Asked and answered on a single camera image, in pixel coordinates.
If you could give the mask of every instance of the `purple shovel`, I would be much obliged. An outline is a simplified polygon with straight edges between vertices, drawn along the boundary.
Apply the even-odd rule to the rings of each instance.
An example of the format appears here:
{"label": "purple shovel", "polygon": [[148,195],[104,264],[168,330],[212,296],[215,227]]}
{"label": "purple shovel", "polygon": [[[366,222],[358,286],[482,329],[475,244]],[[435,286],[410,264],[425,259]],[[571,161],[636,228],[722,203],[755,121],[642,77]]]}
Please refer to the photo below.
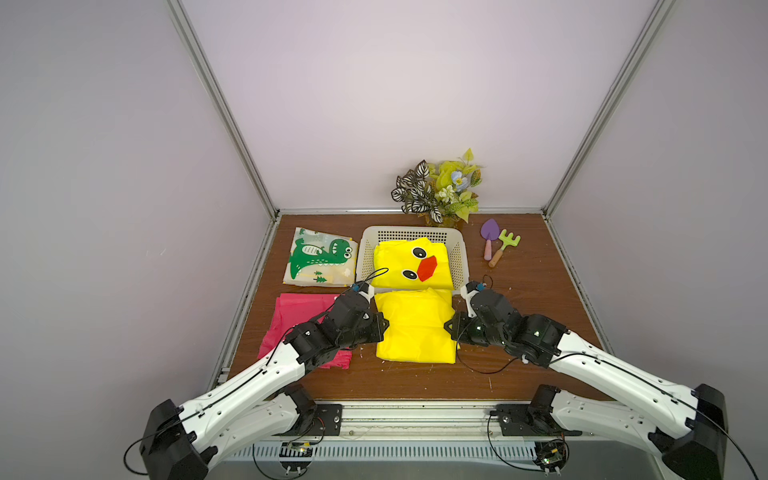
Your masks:
{"label": "purple shovel", "polygon": [[483,238],[485,238],[485,255],[483,258],[486,260],[491,259],[491,242],[493,240],[498,240],[498,235],[500,233],[501,231],[498,229],[498,223],[496,223],[496,220],[490,219],[482,224],[482,227],[480,228],[480,234]]}

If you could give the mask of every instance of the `wooden table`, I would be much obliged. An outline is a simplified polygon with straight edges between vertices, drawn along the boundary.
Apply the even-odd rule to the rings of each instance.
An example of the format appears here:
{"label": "wooden table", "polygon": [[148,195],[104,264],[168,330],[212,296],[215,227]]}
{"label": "wooden table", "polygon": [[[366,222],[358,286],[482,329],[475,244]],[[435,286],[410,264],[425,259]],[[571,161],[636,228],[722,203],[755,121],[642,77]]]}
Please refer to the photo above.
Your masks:
{"label": "wooden table", "polygon": [[[480,226],[495,218],[500,228],[521,236],[517,247],[507,247],[496,268],[482,258],[485,240]],[[341,293],[344,289],[283,284],[296,227],[352,237],[359,242],[371,225],[423,226],[416,215],[285,215],[280,221],[248,320],[231,366],[230,377],[257,360],[264,333],[269,329],[275,299],[281,293]],[[461,228],[467,246],[470,280],[493,278],[493,289],[506,295],[522,314],[541,313],[565,324],[587,341],[600,345],[579,300],[565,265],[540,215],[473,214]],[[496,251],[502,242],[496,240]],[[465,308],[454,297],[454,308]],[[493,371],[509,361],[497,347],[462,346],[461,357],[474,369]],[[575,395],[593,399],[607,397],[569,376],[523,365],[516,361],[503,372],[482,375],[457,362],[454,365],[385,362],[376,357],[376,345],[353,352],[348,370],[316,369],[301,380],[315,399],[506,399],[529,400],[540,384],[555,385]]]}

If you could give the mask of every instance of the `white wall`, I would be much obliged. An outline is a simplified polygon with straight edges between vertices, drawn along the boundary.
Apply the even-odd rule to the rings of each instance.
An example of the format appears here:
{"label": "white wall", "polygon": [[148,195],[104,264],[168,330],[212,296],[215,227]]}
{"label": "white wall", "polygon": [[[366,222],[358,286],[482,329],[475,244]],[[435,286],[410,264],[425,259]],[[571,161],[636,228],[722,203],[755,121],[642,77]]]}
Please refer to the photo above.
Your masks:
{"label": "white wall", "polygon": [[541,207],[654,3],[184,0],[278,208],[397,208],[468,147],[481,207]]}
{"label": "white wall", "polygon": [[267,216],[163,2],[3,2],[0,65],[0,478],[135,478]]}
{"label": "white wall", "polygon": [[[683,1],[554,213],[618,355],[768,425],[768,4]],[[751,478],[728,446],[727,477]]]}

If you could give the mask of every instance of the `cable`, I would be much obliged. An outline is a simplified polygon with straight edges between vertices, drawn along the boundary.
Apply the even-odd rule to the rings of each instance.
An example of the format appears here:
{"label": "cable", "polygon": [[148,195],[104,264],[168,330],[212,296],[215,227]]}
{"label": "cable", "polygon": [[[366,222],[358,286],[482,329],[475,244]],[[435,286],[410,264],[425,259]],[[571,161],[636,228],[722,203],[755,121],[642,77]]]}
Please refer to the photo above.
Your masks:
{"label": "cable", "polygon": [[385,274],[385,273],[387,273],[387,272],[389,272],[389,268],[388,268],[388,267],[386,267],[386,266],[383,266],[383,267],[381,267],[381,268],[377,268],[376,270],[374,270],[374,271],[372,271],[371,273],[369,273],[369,274],[368,274],[368,276],[366,277],[366,279],[365,279],[365,280],[363,280],[363,282],[365,282],[365,283],[368,283],[368,282],[370,282],[371,280],[375,279],[376,277],[378,277],[378,276],[381,276],[381,275],[384,275],[384,274]]}
{"label": "cable", "polygon": [[696,413],[700,414],[700,415],[701,415],[701,416],[703,416],[705,419],[709,420],[709,421],[712,423],[712,425],[715,425],[715,426],[716,426],[716,427],[717,427],[717,428],[718,428],[718,429],[719,429],[719,430],[720,430],[720,431],[721,431],[721,432],[722,432],[722,433],[723,433],[723,434],[724,434],[724,435],[725,435],[725,436],[726,436],[726,437],[727,437],[727,438],[730,440],[730,442],[731,442],[731,443],[733,443],[733,446],[734,446],[734,447],[736,447],[736,450],[738,450],[738,451],[739,451],[739,453],[741,454],[741,457],[742,457],[742,458],[744,459],[744,461],[746,462],[746,466],[748,466],[748,467],[750,468],[750,471],[752,472],[752,476],[755,478],[755,480],[760,480],[760,479],[757,477],[757,472],[755,472],[755,468],[752,466],[752,462],[750,462],[750,460],[749,460],[749,459],[746,457],[746,453],[744,453],[744,450],[742,450],[742,449],[741,449],[741,447],[739,447],[739,444],[738,444],[738,443],[736,443],[736,441],[735,441],[735,440],[733,440],[733,439],[731,438],[731,436],[730,436],[730,435],[728,435],[728,432],[726,432],[726,431],[725,431],[725,429],[724,429],[723,427],[721,427],[721,426],[720,426],[720,425],[719,425],[717,422],[715,422],[714,420],[712,420],[712,418],[710,418],[710,417],[709,417],[709,416],[708,416],[706,413],[704,413],[704,412],[702,412],[701,410],[699,410],[699,409],[697,409],[697,408],[695,408],[695,407],[693,407],[693,406],[691,406],[691,405],[689,405],[689,404],[685,403],[683,400],[680,400],[680,399],[678,399],[676,396],[672,395],[672,394],[671,394],[671,393],[669,393],[668,391],[666,391],[666,390],[664,390],[664,389],[662,389],[662,388],[660,388],[660,387],[658,387],[658,386],[654,385],[652,382],[649,382],[649,381],[647,381],[646,379],[642,378],[641,376],[639,376],[639,375],[636,375],[636,374],[634,374],[634,373],[630,372],[629,370],[626,370],[626,369],[624,369],[624,368],[622,368],[622,367],[620,367],[620,366],[618,366],[618,365],[615,365],[615,364],[613,364],[613,363],[611,363],[611,362],[608,362],[607,360],[603,360],[603,359],[597,358],[597,357],[596,357],[596,356],[594,356],[594,355],[589,355],[588,353],[569,353],[569,354],[567,354],[567,355],[563,355],[562,357],[560,357],[560,358],[556,359],[554,362],[550,362],[550,363],[549,363],[549,366],[552,366],[552,364],[553,364],[553,363],[557,363],[557,362],[559,362],[559,361],[561,361],[561,360],[565,360],[565,359],[567,359],[569,356],[586,356],[586,357],[588,357],[588,358],[591,358],[591,359],[594,359],[594,360],[596,360],[596,361],[598,361],[598,362],[600,362],[600,363],[605,363],[606,365],[610,365],[610,366],[614,367],[615,369],[618,369],[618,370],[620,370],[620,371],[622,371],[622,372],[626,373],[626,374],[627,374],[627,375],[629,375],[629,376],[633,376],[634,378],[636,378],[636,379],[640,380],[642,383],[645,383],[646,385],[648,385],[648,386],[651,386],[651,387],[653,387],[654,389],[658,390],[659,392],[663,393],[664,395],[666,395],[666,396],[668,396],[668,397],[672,398],[672,401],[673,401],[673,402],[679,402],[679,403],[682,403],[683,405],[685,405],[685,406],[686,406],[686,407],[688,407],[689,409],[691,409],[691,410],[695,411]]}
{"label": "cable", "polygon": [[499,455],[498,452],[496,452],[496,448],[493,446],[493,442],[491,442],[491,418],[492,417],[493,417],[493,415],[488,415],[488,424],[485,426],[486,427],[485,430],[488,433],[488,444],[491,446],[491,450],[493,450],[493,452],[496,454],[498,459],[501,460],[502,462],[506,463],[507,465],[511,466],[512,468],[516,468],[517,470],[525,470],[526,472],[541,472],[541,473],[544,473],[544,471],[541,470],[539,467],[523,468],[523,467],[518,467],[517,465],[513,465],[513,464],[507,462],[506,460],[504,460],[502,458],[502,456]]}
{"label": "cable", "polygon": [[494,375],[494,374],[496,374],[496,373],[500,373],[500,372],[503,372],[503,371],[504,371],[504,369],[506,369],[508,366],[510,366],[510,365],[512,364],[512,362],[514,362],[515,360],[517,360],[517,359],[518,359],[518,357],[512,357],[512,360],[508,361],[508,362],[507,362],[507,363],[506,363],[506,364],[505,364],[503,367],[501,367],[501,368],[500,368],[500,369],[498,369],[498,370],[494,370],[493,372],[483,372],[483,371],[481,371],[481,370],[476,370],[476,369],[473,369],[471,366],[469,366],[469,365],[467,365],[466,363],[464,363],[464,360],[462,360],[461,356],[459,356],[459,355],[458,355],[458,350],[456,350],[456,359],[457,359],[457,360],[458,360],[458,361],[459,361],[459,362],[460,362],[460,363],[461,363],[463,366],[467,367],[468,369],[470,369],[471,371],[473,371],[473,372],[475,372],[475,373],[481,373],[481,374],[483,374],[483,375]]}
{"label": "cable", "polygon": [[128,448],[127,448],[127,449],[125,449],[125,453],[123,454],[123,466],[124,466],[124,467],[125,467],[125,468],[126,468],[126,469],[127,469],[129,472],[130,472],[130,473],[132,473],[132,474],[134,474],[134,475],[143,475],[143,476],[147,476],[147,475],[149,475],[149,473],[146,473],[146,472],[139,472],[139,471],[137,471],[137,470],[133,470],[133,469],[132,469],[132,468],[131,468],[131,467],[128,465],[128,459],[127,459],[127,457],[128,457],[128,452],[129,452],[129,451],[130,451],[130,450],[131,450],[131,449],[134,447],[134,445],[136,445],[137,443],[141,442],[142,440],[145,440],[145,439],[149,439],[150,437],[154,437],[154,436],[156,436],[156,435],[160,435],[160,434],[162,434],[162,433],[164,433],[164,432],[167,432],[167,431],[168,431],[168,429],[171,429],[171,428],[175,427],[176,425],[179,425],[179,424],[181,424],[181,423],[184,423],[184,422],[186,422],[187,420],[191,419],[192,417],[194,417],[194,416],[196,416],[196,415],[201,415],[203,412],[205,412],[206,410],[208,410],[208,409],[209,409],[209,408],[211,408],[212,406],[216,405],[218,402],[221,402],[221,401],[222,401],[222,400],[224,400],[226,397],[228,397],[228,396],[232,395],[232,394],[233,394],[233,393],[235,393],[237,390],[239,390],[240,388],[242,388],[243,386],[245,386],[245,384],[247,384],[247,383],[248,383],[248,382],[250,382],[251,380],[255,379],[255,378],[256,378],[256,377],[257,377],[259,374],[261,374],[261,372],[264,370],[264,366],[268,366],[268,365],[270,364],[270,362],[272,361],[272,357],[274,357],[274,356],[275,356],[275,352],[277,351],[277,347],[278,347],[278,346],[280,346],[280,344],[281,344],[281,342],[283,341],[283,339],[286,337],[286,335],[288,335],[288,333],[290,333],[290,331],[291,331],[291,330],[293,330],[293,327],[290,327],[288,330],[286,330],[286,331],[285,331],[285,333],[283,334],[283,336],[281,336],[281,337],[280,337],[280,340],[277,342],[277,346],[275,346],[275,348],[274,348],[274,349],[272,349],[272,353],[270,354],[270,358],[269,358],[269,359],[267,359],[266,363],[265,363],[264,365],[262,365],[262,366],[259,368],[259,371],[258,371],[258,372],[256,372],[255,374],[253,374],[253,375],[252,375],[252,376],[251,376],[249,379],[247,379],[245,382],[243,382],[243,383],[239,384],[238,386],[236,386],[234,389],[232,389],[232,391],[231,391],[231,392],[228,392],[227,394],[225,394],[224,396],[222,396],[220,399],[217,399],[216,401],[212,402],[212,403],[211,403],[211,404],[209,404],[208,406],[206,406],[206,407],[203,407],[203,409],[202,409],[202,410],[200,410],[199,412],[195,412],[195,413],[193,413],[192,415],[189,415],[188,417],[186,417],[185,419],[180,419],[180,420],[177,420],[176,422],[172,422],[170,425],[166,425],[166,426],[165,426],[165,427],[163,427],[162,429],[156,430],[154,433],[151,433],[151,434],[149,434],[149,435],[146,435],[146,436],[144,436],[144,437],[141,437],[141,438],[140,438],[140,439],[138,439],[137,441],[135,441],[135,442],[131,443],[131,444],[128,446]]}
{"label": "cable", "polygon": [[170,425],[166,425],[166,426],[165,426],[165,427],[163,427],[162,429],[160,429],[160,430],[157,430],[157,431],[155,431],[154,433],[151,433],[151,434],[149,434],[149,435],[143,436],[143,437],[141,437],[140,439],[138,439],[136,442],[133,442],[133,443],[131,443],[131,444],[128,446],[128,448],[127,448],[127,449],[125,449],[125,453],[123,454],[123,466],[124,466],[124,467],[125,467],[125,468],[126,468],[126,469],[127,469],[129,472],[130,472],[130,473],[132,473],[132,474],[134,474],[134,475],[144,475],[144,476],[147,476],[147,475],[149,475],[148,473],[145,473],[145,472],[137,472],[136,470],[133,470],[133,469],[132,469],[132,468],[131,468],[131,467],[128,465],[128,458],[127,458],[127,457],[128,457],[128,452],[130,452],[130,451],[131,451],[131,449],[134,447],[134,445],[136,445],[137,443],[141,442],[142,440],[145,440],[145,439],[149,439],[150,437],[154,437],[155,435],[160,435],[160,434],[162,434],[162,433],[165,433],[165,432],[167,432],[167,431],[168,431],[168,429],[171,429],[171,428],[175,427],[176,425],[178,425],[178,424],[180,424],[180,423],[184,423],[184,422],[186,422],[187,420],[191,419],[191,418],[192,418],[192,417],[194,417],[195,415],[197,415],[197,412],[193,413],[192,415],[189,415],[189,416],[188,416],[187,418],[185,418],[184,420],[179,420],[179,421],[177,421],[177,422],[173,422],[173,423],[171,423]]}
{"label": "cable", "polygon": [[[315,443],[312,443],[312,442],[310,442],[310,445],[319,445],[319,444],[320,444],[320,443],[321,443],[321,442],[322,442],[322,441],[325,439],[325,437],[326,437],[326,423],[325,423],[325,422],[323,421],[323,419],[321,419],[320,417],[317,417],[315,420],[320,420],[320,424],[323,426],[323,429],[322,429],[322,430],[320,430],[320,431],[321,431],[323,434],[320,436],[320,440],[318,440],[318,441],[317,441],[317,442],[315,442]],[[313,420],[313,421],[312,421],[312,424],[311,424],[311,425],[310,425],[310,427],[309,427],[309,428],[306,430],[307,432],[308,432],[309,430],[311,430],[311,429],[312,429],[312,426],[313,426],[313,425],[315,425],[315,420]],[[294,440],[291,440],[291,441],[290,441],[290,442],[288,442],[288,443],[293,443],[293,442],[295,442],[295,441],[296,441],[296,440],[298,440],[298,439],[294,439]],[[251,445],[251,449],[250,449],[250,456],[251,456],[251,458],[253,459],[253,464],[256,466],[256,469],[259,471],[259,473],[260,473],[261,475],[264,475],[264,476],[265,476],[265,477],[267,477],[269,480],[285,480],[284,478],[274,478],[274,477],[270,477],[269,475],[267,475],[266,473],[264,473],[264,471],[261,469],[261,467],[259,466],[259,464],[256,462],[256,444],[255,444],[255,443]],[[302,472],[302,473],[299,473],[299,474],[298,474],[298,475],[296,475],[295,477],[290,477],[290,480],[293,480],[294,478],[303,477],[304,475],[306,475],[307,471],[308,471],[308,468],[304,468],[304,472]]]}
{"label": "cable", "polygon": [[462,335],[464,335],[464,332],[466,332],[466,331],[467,331],[467,328],[468,328],[468,327],[469,327],[469,323],[467,323],[466,325],[464,325],[464,328],[463,328],[463,329],[462,329],[462,331],[459,333],[458,337],[456,337],[456,339],[457,339],[457,340],[456,340],[456,359],[457,359],[457,360],[458,360],[458,361],[459,361],[459,362],[460,362],[460,363],[461,363],[463,366],[467,367],[468,369],[470,369],[471,371],[473,371],[473,372],[476,372],[476,373],[481,373],[481,374],[483,374],[483,375],[494,375],[494,374],[496,374],[496,373],[500,373],[500,372],[503,372],[503,371],[504,371],[504,369],[506,369],[508,366],[510,366],[510,365],[512,364],[512,362],[514,362],[516,359],[518,359],[518,357],[512,357],[512,360],[508,361],[508,362],[506,363],[506,365],[504,365],[504,366],[503,366],[503,367],[501,367],[500,369],[498,369],[498,370],[495,370],[495,371],[493,371],[493,372],[483,372],[483,371],[481,371],[481,370],[473,369],[471,366],[469,366],[469,365],[467,365],[466,363],[464,363],[464,360],[462,360],[461,356],[458,354],[458,339],[462,338]]}
{"label": "cable", "polygon": [[[383,274],[385,274],[385,273],[387,273],[387,272],[389,272],[389,268],[387,268],[387,267],[383,267],[383,268],[379,268],[379,269],[377,269],[377,270],[374,270],[374,271],[372,271],[372,272],[371,272],[371,273],[370,273],[370,274],[367,276],[367,278],[366,278],[365,280],[363,280],[363,282],[364,282],[364,283],[367,283],[367,282],[369,282],[370,280],[373,280],[374,278],[376,278],[376,277],[378,277],[378,276],[381,276],[381,275],[383,275]],[[347,291],[347,290],[349,290],[349,288],[348,288],[348,289],[346,289],[346,290],[344,290],[344,292],[342,292],[342,293],[341,293],[341,295],[343,295],[344,293],[346,293],[346,291]],[[314,316],[312,319],[310,319],[310,321],[312,321],[312,320],[315,320],[315,319],[319,319],[319,318],[321,318],[322,316],[324,316],[324,314],[325,314],[325,313],[328,313],[328,311],[329,311],[329,310],[331,310],[331,308],[333,308],[333,304],[332,304],[331,306],[329,306],[328,308],[326,308],[324,311],[322,311],[320,314],[318,314],[318,315]],[[219,398],[219,399],[216,399],[216,400],[215,400],[215,401],[213,401],[211,404],[209,404],[209,405],[207,405],[207,406],[203,407],[203,409],[201,409],[199,412],[195,412],[195,413],[193,413],[192,415],[189,415],[188,417],[186,417],[185,419],[180,419],[180,420],[177,420],[176,422],[172,422],[170,425],[166,425],[166,426],[165,426],[165,427],[163,427],[162,429],[158,429],[158,430],[156,430],[154,433],[151,433],[150,435],[146,435],[146,436],[144,436],[144,437],[141,437],[140,439],[138,439],[138,440],[136,440],[135,442],[131,443],[131,444],[128,446],[128,448],[127,448],[127,449],[125,449],[125,453],[123,454],[123,466],[124,466],[124,467],[125,467],[125,468],[126,468],[126,469],[127,469],[129,472],[130,472],[130,473],[132,473],[132,474],[134,474],[134,475],[143,475],[143,476],[147,476],[147,475],[149,475],[149,474],[148,474],[148,473],[146,473],[146,472],[139,472],[139,471],[137,471],[137,470],[133,470],[133,469],[132,469],[132,468],[131,468],[131,467],[128,465],[128,460],[127,460],[127,457],[128,457],[128,453],[129,453],[129,451],[130,451],[130,450],[131,450],[131,449],[134,447],[134,445],[136,445],[137,443],[141,442],[142,440],[145,440],[145,439],[149,439],[150,437],[154,437],[154,436],[156,436],[156,435],[160,435],[160,434],[162,434],[162,433],[164,433],[164,432],[167,432],[167,431],[168,431],[168,429],[171,429],[171,428],[173,428],[173,427],[174,427],[174,426],[176,426],[176,425],[179,425],[179,424],[181,424],[181,423],[184,423],[184,422],[186,422],[187,420],[191,419],[192,417],[194,417],[194,416],[196,416],[196,415],[202,415],[202,414],[203,414],[203,413],[204,413],[206,410],[208,410],[208,409],[210,409],[211,407],[215,406],[215,405],[216,405],[218,402],[221,402],[221,401],[222,401],[222,400],[224,400],[226,397],[228,397],[228,396],[232,395],[232,394],[233,394],[233,393],[235,393],[237,390],[239,390],[239,389],[241,389],[242,387],[244,387],[244,386],[245,386],[245,385],[246,385],[248,382],[250,382],[251,380],[255,379],[255,378],[256,378],[256,377],[257,377],[259,374],[261,374],[261,372],[262,372],[262,371],[264,371],[264,367],[268,366],[268,365],[270,364],[270,362],[272,362],[272,358],[274,357],[275,353],[277,352],[277,348],[280,346],[280,344],[282,344],[282,343],[283,343],[283,340],[285,339],[286,335],[288,335],[288,333],[290,333],[290,332],[291,332],[291,330],[293,330],[293,328],[294,328],[294,327],[292,326],[292,327],[290,327],[288,330],[286,330],[286,331],[285,331],[285,333],[283,333],[283,335],[280,337],[280,340],[278,340],[278,341],[277,341],[277,345],[275,346],[275,348],[274,348],[274,349],[272,349],[272,353],[270,354],[270,358],[268,358],[268,359],[266,360],[266,363],[265,363],[264,365],[262,365],[262,366],[259,368],[259,371],[258,371],[258,372],[254,373],[254,374],[253,374],[251,377],[249,377],[249,378],[248,378],[248,379],[247,379],[245,382],[243,382],[243,383],[239,384],[239,385],[238,385],[238,386],[236,386],[234,389],[232,389],[232,391],[230,391],[230,392],[227,392],[225,395],[223,395],[223,396],[222,396],[221,398]]]}
{"label": "cable", "polygon": [[[259,464],[258,464],[258,463],[256,463],[256,444],[255,444],[255,443],[254,443],[254,444],[253,444],[253,446],[251,447],[251,450],[250,450],[250,454],[251,454],[251,456],[253,457],[253,464],[256,466],[256,470],[258,470],[258,471],[259,471],[259,473],[260,473],[261,475],[264,475],[264,476],[265,476],[265,477],[267,477],[269,480],[286,480],[286,479],[284,479],[284,478],[274,478],[274,477],[270,477],[269,475],[267,475],[266,473],[264,473],[264,470],[262,470],[262,469],[261,469],[261,467],[259,466]],[[304,475],[306,475],[306,473],[307,473],[307,472],[308,472],[308,470],[305,468],[303,472],[299,473],[299,474],[298,474],[298,475],[296,475],[295,477],[286,477],[286,478],[289,478],[290,480],[293,480],[294,478],[303,477]]]}

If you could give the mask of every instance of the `red fabric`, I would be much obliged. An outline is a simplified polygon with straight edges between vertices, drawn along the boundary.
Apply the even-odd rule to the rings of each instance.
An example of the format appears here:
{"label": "red fabric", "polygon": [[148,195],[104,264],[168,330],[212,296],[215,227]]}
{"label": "red fabric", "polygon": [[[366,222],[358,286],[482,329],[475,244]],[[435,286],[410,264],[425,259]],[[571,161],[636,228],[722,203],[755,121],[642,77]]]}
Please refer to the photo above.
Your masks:
{"label": "red fabric", "polygon": [[[337,294],[309,294],[309,293],[283,293],[275,301],[275,314],[272,316],[272,325],[261,341],[259,358],[272,351],[283,338],[283,334],[290,327],[306,322],[318,313],[324,311],[338,297]],[[333,360],[320,368],[329,369],[332,366],[349,368],[352,360],[352,352],[338,352]]]}

